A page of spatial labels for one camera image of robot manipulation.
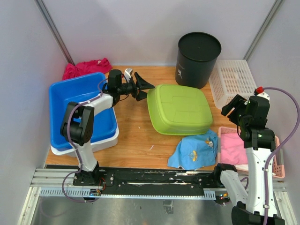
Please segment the white perforated basket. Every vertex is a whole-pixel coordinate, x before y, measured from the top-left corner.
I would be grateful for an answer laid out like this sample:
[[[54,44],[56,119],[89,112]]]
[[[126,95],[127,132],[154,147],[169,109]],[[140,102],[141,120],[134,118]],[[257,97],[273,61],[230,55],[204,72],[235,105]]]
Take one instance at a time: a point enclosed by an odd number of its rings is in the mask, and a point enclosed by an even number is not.
[[[215,107],[222,109],[237,94],[245,99],[257,85],[246,60],[218,60],[209,78]]]

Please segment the large black cylindrical container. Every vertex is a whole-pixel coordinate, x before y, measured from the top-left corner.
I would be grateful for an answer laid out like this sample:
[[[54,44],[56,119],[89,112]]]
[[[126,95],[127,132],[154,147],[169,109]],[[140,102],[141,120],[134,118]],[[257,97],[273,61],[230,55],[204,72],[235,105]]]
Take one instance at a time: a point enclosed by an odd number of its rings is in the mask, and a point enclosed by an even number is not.
[[[175,80],[178,85],[201,89],[222,50],[221,43],[211,34],[191,32],[178,41]]]

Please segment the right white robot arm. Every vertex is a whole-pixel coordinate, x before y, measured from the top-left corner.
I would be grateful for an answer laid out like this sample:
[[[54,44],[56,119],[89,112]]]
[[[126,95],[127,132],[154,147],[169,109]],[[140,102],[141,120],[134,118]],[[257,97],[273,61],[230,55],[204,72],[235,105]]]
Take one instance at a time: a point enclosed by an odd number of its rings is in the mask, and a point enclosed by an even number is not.
[[[248,189],[243,187],[235,166],[217,164],[213,171],[213,184],[225,187],[233,204],[234,225],[285,224],[278,216],[273,195],[272,160],[276,140],[274,132],[266,128],[269,101],[269,95],[264,92],[249,99],[236,95],[221,110],[239,129],[248,161]]]

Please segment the green plastic basin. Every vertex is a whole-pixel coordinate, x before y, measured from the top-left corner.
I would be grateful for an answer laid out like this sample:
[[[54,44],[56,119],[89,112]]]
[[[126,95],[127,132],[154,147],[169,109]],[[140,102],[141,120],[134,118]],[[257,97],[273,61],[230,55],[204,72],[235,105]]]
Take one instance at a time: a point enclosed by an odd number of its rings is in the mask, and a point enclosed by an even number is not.
[[[163,135],[202,135],[213,123],[208,100],[197,88],[158,85],[148,91],[147,106],[153,128]]]

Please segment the white plastic tub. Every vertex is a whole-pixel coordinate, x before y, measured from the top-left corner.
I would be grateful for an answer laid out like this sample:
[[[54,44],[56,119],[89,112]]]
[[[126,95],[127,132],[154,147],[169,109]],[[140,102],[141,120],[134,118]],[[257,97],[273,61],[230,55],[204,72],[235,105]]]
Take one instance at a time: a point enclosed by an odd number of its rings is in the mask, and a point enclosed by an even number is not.
[[[92,142],[91,143],[92,151],[96,152],[96,151],[100,151],[115,146],[118,143],[118,136],[119,136],[119,128],[117,127],[114,136],[103,139],[101,141]],[[68,155],[75,158],[75,153],[73,149],[59,151],[58,149],[51,146],[51,151],[53,154],[58,156]]]

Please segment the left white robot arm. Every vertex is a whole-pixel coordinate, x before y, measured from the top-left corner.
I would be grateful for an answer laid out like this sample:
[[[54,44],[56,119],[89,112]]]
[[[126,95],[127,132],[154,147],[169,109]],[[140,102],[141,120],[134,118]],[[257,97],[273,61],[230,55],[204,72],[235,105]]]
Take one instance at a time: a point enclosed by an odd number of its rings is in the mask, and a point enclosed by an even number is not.
[[[60,134],[73,147],[78,159],[79,169],[75,172],[74,185],[94,186],[101,181],[99,163],[91,145],[94,117],[114,107],[122,95],[131,95],[136,101],[141,101],[147,98],[146,91],[154,87],[131,68],[124,72],[113,69],[108,78],[98,84],[98,95],[84,102],[68,103]]]

